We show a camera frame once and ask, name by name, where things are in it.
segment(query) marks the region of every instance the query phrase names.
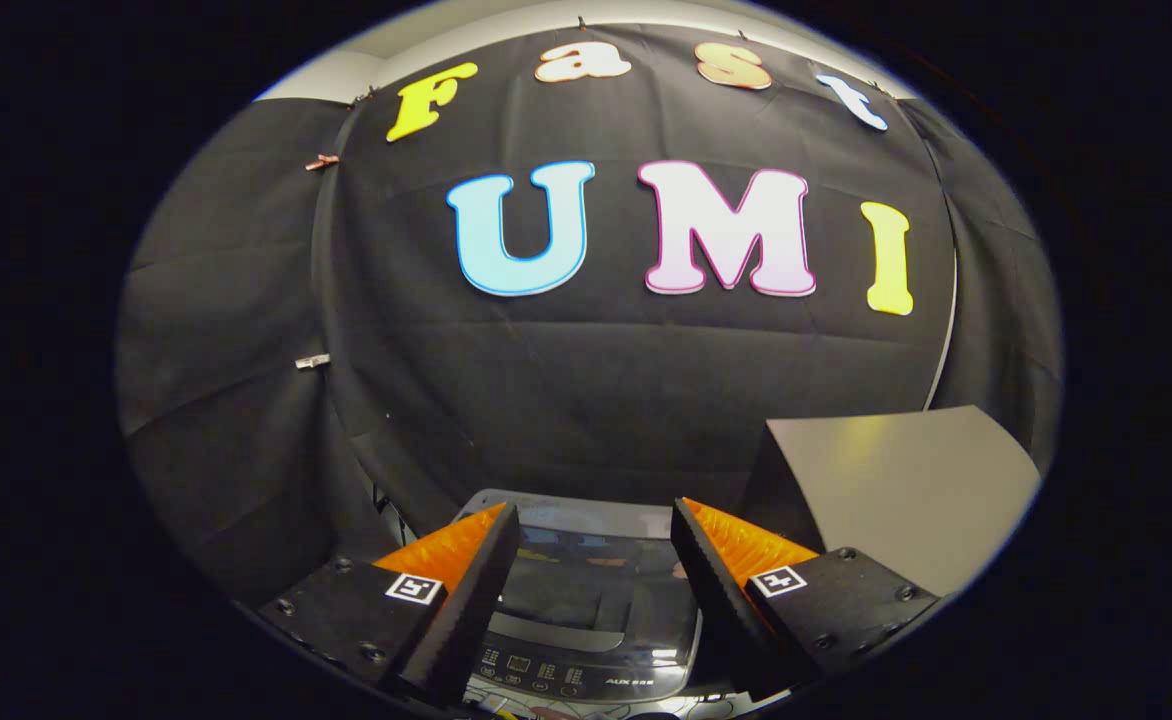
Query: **pink letter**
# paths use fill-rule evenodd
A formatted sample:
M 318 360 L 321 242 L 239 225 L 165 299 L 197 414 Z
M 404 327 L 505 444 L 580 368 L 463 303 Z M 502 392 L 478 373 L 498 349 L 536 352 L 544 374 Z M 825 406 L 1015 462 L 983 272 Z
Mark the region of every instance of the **pink letter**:
M 706 273 L 691 263 L 691 242 L 701 242 L 706 259 L 724 290 L 732 290 L 747 270 L 755 243 L 759 266 L 751 287 L 765 296 L 809 296 L 816 290 L 804 247 L 804 196 L 809 183 L 782 170 L 759 170 L 732 210 L 704 170 L 682 159 L 640 165 L 640 179 L 657 196 L 657 264 L 645 284 L 663 296 L 697 292 Z

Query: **gray panel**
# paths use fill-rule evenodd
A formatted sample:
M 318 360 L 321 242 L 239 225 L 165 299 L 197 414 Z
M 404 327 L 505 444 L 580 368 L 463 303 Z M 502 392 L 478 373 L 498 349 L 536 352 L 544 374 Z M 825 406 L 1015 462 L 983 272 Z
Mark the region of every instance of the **gray panel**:
M 599 534 L 599 536 L 624 538 L 670 538 L 669 507 L 550 497 L 493 488 L 476 493 L 475 497 L 466 502 L 466 507 L 463 507 L 458 518 L 466 512 L 486 510 L 499 502 L 513 502 L 519 509 L 519 524 L 527 528 L 551 528 L 568 534 Z
M 934 595 L 972 583 L 1040 490 L 1030 457 L 974 406 L 768 424 L 827 548 L 859 548 Z
M 550 647 L 563 647 L 581 652 L 608 652 L 622 644 L 625 633 L 611 633 L 602 630 L 560 629 L 559 625 L 534 623 L 515 618 L 504 612 L 495 612 L 489 621 L 489 630 L 507 638 L 545 644 Z

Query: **blue letter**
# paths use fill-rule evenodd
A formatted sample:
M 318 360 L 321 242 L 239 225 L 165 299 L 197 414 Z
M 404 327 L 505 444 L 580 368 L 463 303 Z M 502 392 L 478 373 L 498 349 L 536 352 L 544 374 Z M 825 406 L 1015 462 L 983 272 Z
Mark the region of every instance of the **blue letter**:
M 515 182 L 484 176 L 463 182 L 447 197 L 457 210 L 457 258 L 462 274 L 491 296 L 536 296 L 559 287 L 586 258 L 586 209 L 582 186 L 595 165 L 570 159 L 537 168 L 532 184 L 546 191 L 550 243 L 536 258 L 512 258 L 502 239 L 502 197 Z
M 843 104 L 852 110 L 852 114 L 857 115 L 858 120 L 874 129 L 888 129 L 888 123 L 884 122 L 884 118 L 866 109 L 866 102 L 870 102 L 868 97 L 849 87 L 849 83 L 834 76 L 818 76 L 818 82 L 827 86 L 830 90 L 834 90 L 834 94 L 839 96 Z

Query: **metal clip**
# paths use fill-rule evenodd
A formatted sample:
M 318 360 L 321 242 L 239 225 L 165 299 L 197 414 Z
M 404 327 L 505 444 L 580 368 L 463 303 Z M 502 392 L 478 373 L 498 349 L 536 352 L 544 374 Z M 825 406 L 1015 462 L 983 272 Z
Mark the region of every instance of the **metal clip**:
M 302 356 L 302 359 L 298 360 L 297 364 L 294 365 L 297 365 L 297 368 L 299 371 L 313 371 L 318 366 L 327 364 L 329 364 L 329 355 L 325 354 L 325 355 Z
M 313 161 L 313 163 L 308 163 L 306 165 L 307 170 L 318 170 L 320 168 L 327 168 L 329 165 L 338 164 L 336 155 L 318 155 L 316 157 L 318 157 L 316 161 Z

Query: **black cloth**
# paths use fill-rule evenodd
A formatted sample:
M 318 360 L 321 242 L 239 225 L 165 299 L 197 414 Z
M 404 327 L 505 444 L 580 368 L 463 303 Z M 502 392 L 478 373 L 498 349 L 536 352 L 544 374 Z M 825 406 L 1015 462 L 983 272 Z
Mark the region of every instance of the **black cloth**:
M 582 40 L 612 42 L 631 72 L 536 81 L 543 50 Z M 749 47 L 772 87 L 702 79 L 691 47 L 704 41 Z M 438 122 L 386 142 L 398 88 L 462 61 L 478 73 L 458 81 Z M 868 96 L 888 130 L 856 118 L 816 81 L 823 73 Z M 305 172 L 318 154 L 340 163 Z M 580 270 L 540 296 L 466 283 L 447 192 L 512 177 L 507 250 L 536 254 L 548 219 L 529 174 L 564 159 L 595 165 Z M 700 292 L 647 290 L 657 217 L 636 172 L 654 159 L 694 161 L 734 206 L 756 170 L 805 178 L 813 294 L 725 291 L 700 247 Z M 865 201 L 909 218 L 909 315 L 866 303 Z M 709 30 L 534 33 L 422 69 L 352 110 L 254 102 L 207 143 L 125 283 L 121 421 L 183 546 L 253 597 L 366 525 L 370 484 L 417 534 L 485 487 L 662 505 L 688 495 L 731 510 L 764 420 L 924 409 L 956 258 L 933 406 L 983 407 L 1044 469 L 1061 406 L 1052 276 L 1015 192 L 924 102 Z M 747 269 L 758 263 L 756 247 Z M 294 368 L 320 352 L 329 365 Z

